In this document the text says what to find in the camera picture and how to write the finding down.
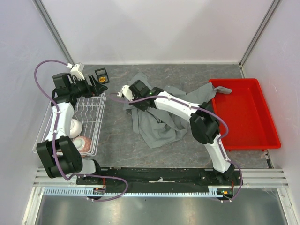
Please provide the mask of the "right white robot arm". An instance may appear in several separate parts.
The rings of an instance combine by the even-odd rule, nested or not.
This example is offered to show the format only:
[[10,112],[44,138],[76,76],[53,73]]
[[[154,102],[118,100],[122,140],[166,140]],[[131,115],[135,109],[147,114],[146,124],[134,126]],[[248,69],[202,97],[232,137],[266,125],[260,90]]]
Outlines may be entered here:
[[220,124],[225,122],[209,109],[208,103],[199,105],[181,100],[163,89],[150,89],[140,80],[125,85],[121,93],[130,105],[142,111],[148,108],[164,110],[189,122],[192,136],[209,153],[216,182],[223,185],[235,180],[235,166],[225,152],[220,132]]

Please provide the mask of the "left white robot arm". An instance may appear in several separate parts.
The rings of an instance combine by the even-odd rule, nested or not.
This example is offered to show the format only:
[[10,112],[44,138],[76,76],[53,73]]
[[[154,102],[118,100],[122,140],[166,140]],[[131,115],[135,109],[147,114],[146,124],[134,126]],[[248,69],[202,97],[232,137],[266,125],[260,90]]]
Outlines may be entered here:
[[52,77],[55,88],[49,97],[52,106],[52,123],[44,142],[37,144],[37,153],[49,178],[70,180],[76,173],[87,174],[92,184],[99,184],[103,173],[95,160],[82,159],[70,138],[71,120],[78,98],[97,97],[108,88],[93,76],[78,79],[70,73]]

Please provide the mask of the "grey shirt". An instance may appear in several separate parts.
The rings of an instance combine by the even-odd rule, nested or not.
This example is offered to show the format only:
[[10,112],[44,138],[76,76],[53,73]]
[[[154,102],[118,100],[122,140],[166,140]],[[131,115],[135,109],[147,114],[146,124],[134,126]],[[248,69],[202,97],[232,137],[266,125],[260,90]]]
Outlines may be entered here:
[[[216,93],[230,94],[232,92],[231,89],[222,86],[214,87],[210,82],[189,93],[169,85],[163,90],[184,101],[198,104],[209,102]],[[142,111],[128,104],[124,104],[123,110],[131,113],[133,131],[140,134],[151,149],[179,141],[188,131],[186,120],[164,110],[148,108]]]

